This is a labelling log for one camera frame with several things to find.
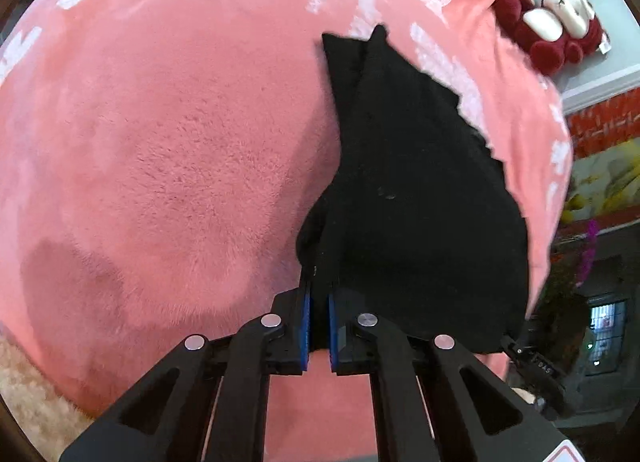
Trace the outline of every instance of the fleece blanket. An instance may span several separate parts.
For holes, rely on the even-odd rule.
[[[319,37],[379,22],[504,162],[530,309],[571,146],[558,93],[492,2],[36,0],[0,50],[2,327],[95,415],[188,334],[267,311],[298,281],[295,236],[338,164]],[[373,453],[367,385],[334,378],[324,352],[274,378],[268,460]]]

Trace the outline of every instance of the beige fur rug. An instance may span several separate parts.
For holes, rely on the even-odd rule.
[[[0,337],[0,394],[31,443],[49,462],[91,424],[63,397],[19,349]]]

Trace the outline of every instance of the silver screw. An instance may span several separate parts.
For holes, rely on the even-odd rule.
[[[277,314],[265,314],[264,316],[262,316],[260,323],[262,323],[264,327],[274,328],[282,323],[282,318]]]
[[[440,350],[451,350],[456,344],[453,338],[447,334],[440,334],[439,336],[436,336],[436,338],[433,340],[433,343]]]
[[[375,314],[369,312],[363,312],[358,316],[358,323],[363,327],[373,327],[378,323],[378,317]]]
[[[198,335],[189,336],[184,340],[184,346],[187,350],[200,350],[205,343],[204,337]]]

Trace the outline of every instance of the black garment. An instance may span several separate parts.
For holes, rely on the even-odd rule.
[[[383,26],[368,42],[322,41],[342,153],[296,245],[312,279],[312,347],[328,345],[326,297],[339,284],[409,335],[499,350],[520,333],[529,286],[527,229],[502,164],[458,115],[458,96],[391,48]]]

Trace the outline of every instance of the red stuffed toy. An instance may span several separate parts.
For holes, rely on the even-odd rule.
[[[565,62],[579,64],[598,49],[609,50],[609,39],[587,0],[495,0],[495,17],[506,34],[546,76]]]

